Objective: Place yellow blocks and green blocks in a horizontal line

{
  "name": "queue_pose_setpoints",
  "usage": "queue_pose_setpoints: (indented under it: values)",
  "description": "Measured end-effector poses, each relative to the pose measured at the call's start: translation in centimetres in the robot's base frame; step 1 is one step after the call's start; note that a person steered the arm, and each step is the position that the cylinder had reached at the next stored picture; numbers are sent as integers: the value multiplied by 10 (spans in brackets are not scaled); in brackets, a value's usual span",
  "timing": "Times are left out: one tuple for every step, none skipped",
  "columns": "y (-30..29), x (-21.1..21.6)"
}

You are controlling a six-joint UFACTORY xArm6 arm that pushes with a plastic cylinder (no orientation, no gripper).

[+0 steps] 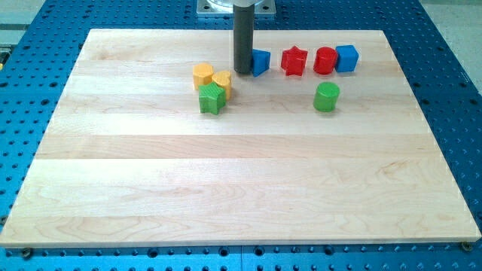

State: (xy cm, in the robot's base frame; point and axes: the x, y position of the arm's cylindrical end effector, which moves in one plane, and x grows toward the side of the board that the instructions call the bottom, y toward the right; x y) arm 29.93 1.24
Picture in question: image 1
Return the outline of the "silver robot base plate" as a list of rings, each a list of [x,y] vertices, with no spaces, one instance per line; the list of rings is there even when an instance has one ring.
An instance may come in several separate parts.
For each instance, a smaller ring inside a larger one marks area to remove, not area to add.
[[[276,2],[274,0],[248,1],[255,6],[255,16],[272,18],[276,16]],[[231,0],[197,0],[198,17],[232,17],[233,2]]]

